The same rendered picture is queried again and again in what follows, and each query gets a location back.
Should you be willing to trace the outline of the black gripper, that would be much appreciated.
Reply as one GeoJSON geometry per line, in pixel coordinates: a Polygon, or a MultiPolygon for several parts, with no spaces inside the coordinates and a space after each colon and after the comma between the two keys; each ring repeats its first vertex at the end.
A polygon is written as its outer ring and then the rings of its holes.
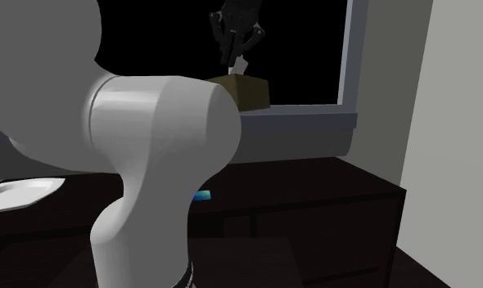
{"type": "Polygon", "coordinates": [[[225,0],[220,11],[209,14],[215,41],[219,44],[222,65],[232,66],[230,58],[241,56],[251,50],[265,36],[259,25],[260,7],[263,0],[225,0]],[[252,30],[248,40],[247,33],[252,30]]]}

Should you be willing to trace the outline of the white tissue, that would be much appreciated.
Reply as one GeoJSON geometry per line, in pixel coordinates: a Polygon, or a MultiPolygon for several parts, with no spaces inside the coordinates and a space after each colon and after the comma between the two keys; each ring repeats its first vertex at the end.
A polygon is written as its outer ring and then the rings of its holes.
{"type": "Polygon", "coordinates": [[[248,61],[244,58],[243,55],[240,55],[236,58],[234,65],[228,68],[228,73],[244,75],[247,67],[248,61]]]}

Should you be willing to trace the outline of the brown tissue box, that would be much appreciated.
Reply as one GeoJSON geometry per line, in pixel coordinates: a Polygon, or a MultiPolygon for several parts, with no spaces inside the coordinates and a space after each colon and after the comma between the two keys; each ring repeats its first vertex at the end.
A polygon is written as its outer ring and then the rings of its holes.
{"type": "Polygon", "coordinates": [[[228,74],[209,79],[222,85],[232,96],[240,112],[270,107],[269,82],[242,74],[228,74]]]}

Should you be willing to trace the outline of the grey framed window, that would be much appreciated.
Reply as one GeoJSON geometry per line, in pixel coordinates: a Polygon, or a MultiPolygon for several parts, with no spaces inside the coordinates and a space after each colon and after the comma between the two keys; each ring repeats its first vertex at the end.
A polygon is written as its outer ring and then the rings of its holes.
{"type": "MultiPolygon", "coordinates": [[[[209,15],[224,0],[97,0],[97,62],[119,75],[225,75],[209,15]]],[[[242,119],[322,121],[353,128],[369,0],[262,0],[263,39],[246,54],[246,73],[266,79],[272,105],[242,119]]]]}

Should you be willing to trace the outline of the dark wooden cabinet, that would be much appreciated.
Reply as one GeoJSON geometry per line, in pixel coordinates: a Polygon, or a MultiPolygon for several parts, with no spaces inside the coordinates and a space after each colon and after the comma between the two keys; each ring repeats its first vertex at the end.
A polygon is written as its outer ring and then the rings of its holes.
{"type": "MultiPolygon", "coordinates": [[[[336,157],[230,164],[188,213],[196,288],[388,288],[405,189],[336,157]]],[[[0,213],[0,288],[99,288],[89,233],[120,198],[72,175],[0,213]]]]}

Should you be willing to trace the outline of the white plate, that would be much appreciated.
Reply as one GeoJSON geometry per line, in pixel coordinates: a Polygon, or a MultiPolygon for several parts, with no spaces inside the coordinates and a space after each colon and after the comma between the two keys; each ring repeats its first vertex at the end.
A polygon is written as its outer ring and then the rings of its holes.
{"type": "Polygon", "coordinates": [[[31,178],[0,183],[0,212],[23,209],[57,191],[64,178],[31,178]]]}

